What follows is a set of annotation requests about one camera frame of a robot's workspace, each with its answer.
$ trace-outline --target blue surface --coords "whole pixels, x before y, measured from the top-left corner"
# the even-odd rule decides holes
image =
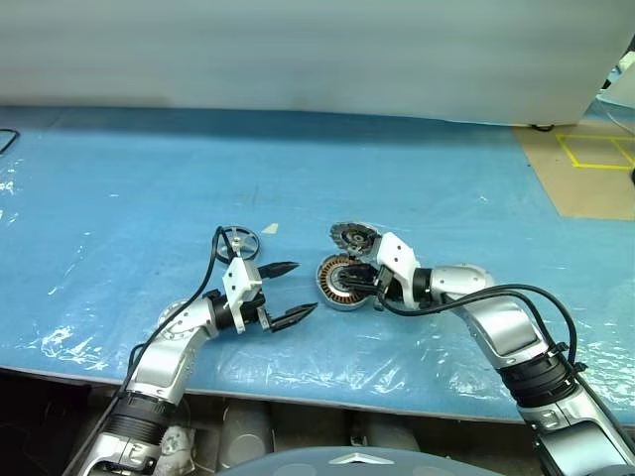
[[[635,421],[635,227],[558,216],[512,131],[303,113],[0,108],[0,365],[121,379],[130,348],[189,296],[218,224],[260,231],[273,313],[315,301],[335,221],[394,230],[425,266],[472,262],[571,309],[587,377]],[[221,267],[214,283],[220,283]],[[555,334],[557,314],[543,305]],[[195,390],[517,419],[458,318],[319,307],[202,351]]]

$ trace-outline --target white wall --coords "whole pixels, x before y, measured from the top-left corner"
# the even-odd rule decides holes
[[[0,104],[575,122],[635,0],[0,0]]]

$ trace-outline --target circular gear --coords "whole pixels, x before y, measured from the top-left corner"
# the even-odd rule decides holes
[[[317,286],[326,303],[338,310],[354,310],[364,305],[368,296],[352,291],[339,281],[339,274],[348,265],[360,264],[346,255],[332,255],[317,268]]]
[[[258,235],[244,226],[231,225],[223,227],[223,231],[229,238],[229,244],[234,253],[243,260],[253,260],[260,251],[260,238]],[[229,264],[229,253],[224,240],[222,246],[216,251],[216,258],[225,265]]]
[[[375,240],[381,234],[365,223],[342,222],[330,227],[330,237],[338,248],[349,255],[363,256],[371,252]]]

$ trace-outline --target cable connector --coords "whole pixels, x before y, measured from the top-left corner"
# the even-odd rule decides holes
[[[211,290],[211,291],[208,291],[207,293],[205,293],[202,296],[204,298],[208,298],[208,299],[218,299],[218,298],[220,298],[220,291],[219,290]]]
[[[588,369],[588,365],[586,365],[584,362],[575,362],[573,364],[573,369],[577,372],[584,372],[586,369]]]
[[[377,294],[381,295],[382,298],[386,295],[386,293],[388,293],[388,288],[390,287],[390,283],[393,281],[394,277],[395,274],[386,266],[382,266],[379,269],[375,283],[377,283]]]
[[[569,346],[564,342],[559,342],[554,345],[549,352],[547,353],[550,357],[554,357],[558,354],[562,354],[563,352],[569,350]]]

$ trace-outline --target cardboard floor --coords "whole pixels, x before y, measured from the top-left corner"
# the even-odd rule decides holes
[[[592,118],[550,132],[514,132],[560,215],[635,220],[635,138],[628,132]]]

